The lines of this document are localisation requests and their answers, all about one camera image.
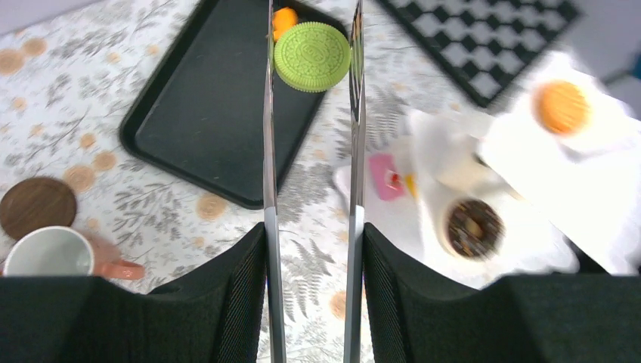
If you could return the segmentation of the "chocolate sprinkle donut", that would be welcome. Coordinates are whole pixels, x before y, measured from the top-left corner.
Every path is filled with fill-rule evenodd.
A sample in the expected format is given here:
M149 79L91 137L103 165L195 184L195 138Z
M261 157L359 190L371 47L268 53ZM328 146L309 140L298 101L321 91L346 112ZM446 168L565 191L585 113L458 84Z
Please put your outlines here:
M472 261L489 259L502 244L505 225L496 210L478 198L448 204L438 223L438 238L450 254Z

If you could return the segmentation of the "orange fish pastry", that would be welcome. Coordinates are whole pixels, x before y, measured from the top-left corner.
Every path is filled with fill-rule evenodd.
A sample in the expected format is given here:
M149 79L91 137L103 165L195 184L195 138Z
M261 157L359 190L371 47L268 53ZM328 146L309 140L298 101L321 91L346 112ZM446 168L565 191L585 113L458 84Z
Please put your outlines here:
M274 12L272 19L273 38L277 42L284 33L298 23L298 15L292 8L281 8Z

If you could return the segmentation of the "orange macaron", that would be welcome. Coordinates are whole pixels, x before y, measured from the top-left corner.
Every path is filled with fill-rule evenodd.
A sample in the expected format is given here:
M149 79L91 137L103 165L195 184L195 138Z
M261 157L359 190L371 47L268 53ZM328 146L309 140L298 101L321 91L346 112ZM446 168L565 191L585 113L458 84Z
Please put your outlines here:
M585 92L574 83L553 80L534 95L534 115L539 124L555 135L577 134L587 127L592 107Z

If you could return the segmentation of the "silver serving tongs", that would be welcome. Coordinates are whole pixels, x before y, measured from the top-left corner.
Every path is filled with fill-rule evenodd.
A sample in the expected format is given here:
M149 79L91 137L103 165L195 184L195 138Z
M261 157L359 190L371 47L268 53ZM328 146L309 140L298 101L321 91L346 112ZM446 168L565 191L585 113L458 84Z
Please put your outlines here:
M286 361L286 338L283 314L280 237L277 216L277 177L274 149L273 30L266 36L268 53L263 107L263 173L264 224L268 244L268 308L271 360ZM348 268L344 353L346 362L361 360L361 300L363 285L364 232L364 151L366 138L366 83L364 66L363 1L357 0L349 39L351 112L351 179L349 198Z

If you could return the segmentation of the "green macaron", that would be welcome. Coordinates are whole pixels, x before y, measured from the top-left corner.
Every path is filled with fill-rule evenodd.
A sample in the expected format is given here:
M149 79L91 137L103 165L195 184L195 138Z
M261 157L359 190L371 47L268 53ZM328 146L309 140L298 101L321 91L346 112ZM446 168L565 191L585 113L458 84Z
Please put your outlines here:
M278 76L302 92L325 92L332 88L345 77L350 63L347 38L326 23L295 25L274 46Z

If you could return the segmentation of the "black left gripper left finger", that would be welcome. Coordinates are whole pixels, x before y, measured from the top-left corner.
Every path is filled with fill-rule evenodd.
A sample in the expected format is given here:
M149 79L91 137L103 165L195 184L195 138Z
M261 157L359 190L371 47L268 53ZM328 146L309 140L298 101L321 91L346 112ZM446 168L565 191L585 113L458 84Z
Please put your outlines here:
M254 362L265 280L260 223L147 294L99 277L3 277L1 360Z

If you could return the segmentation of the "white three-tier dessert stand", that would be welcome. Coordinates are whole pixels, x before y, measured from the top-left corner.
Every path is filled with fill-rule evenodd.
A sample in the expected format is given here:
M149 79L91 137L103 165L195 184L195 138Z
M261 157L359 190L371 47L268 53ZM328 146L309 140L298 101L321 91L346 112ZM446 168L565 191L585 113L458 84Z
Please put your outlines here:
M590 96L596 120L588 132L557 138L534 120L534 93L555 79ZM546 56L500 115L408 110L406 124L409 135L379 152L394 157L405 195L380 200L368 159L364 221L419 262L479 289L510 273L577 271L576 246L609 274L636 274L640 124L568 54ZM483 200L503 220L489 259L453 256L439 241L441 214L461 197Z

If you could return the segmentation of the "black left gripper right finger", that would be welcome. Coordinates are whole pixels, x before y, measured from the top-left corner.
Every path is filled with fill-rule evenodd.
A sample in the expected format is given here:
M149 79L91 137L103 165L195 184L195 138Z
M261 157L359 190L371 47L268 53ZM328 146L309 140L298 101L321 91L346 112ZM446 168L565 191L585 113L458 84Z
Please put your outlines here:
M638 362L640 279L507 275L475 290L364 228L377 362Z

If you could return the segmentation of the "pink strawberry cake slice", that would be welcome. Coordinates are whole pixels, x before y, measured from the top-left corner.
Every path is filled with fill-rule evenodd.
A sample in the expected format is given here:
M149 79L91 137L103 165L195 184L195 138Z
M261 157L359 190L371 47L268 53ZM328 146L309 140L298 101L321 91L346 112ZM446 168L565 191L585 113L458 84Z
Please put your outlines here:
M403 178L391 154L378 153L369 158L370 174L380 200L391 201L405 195Z

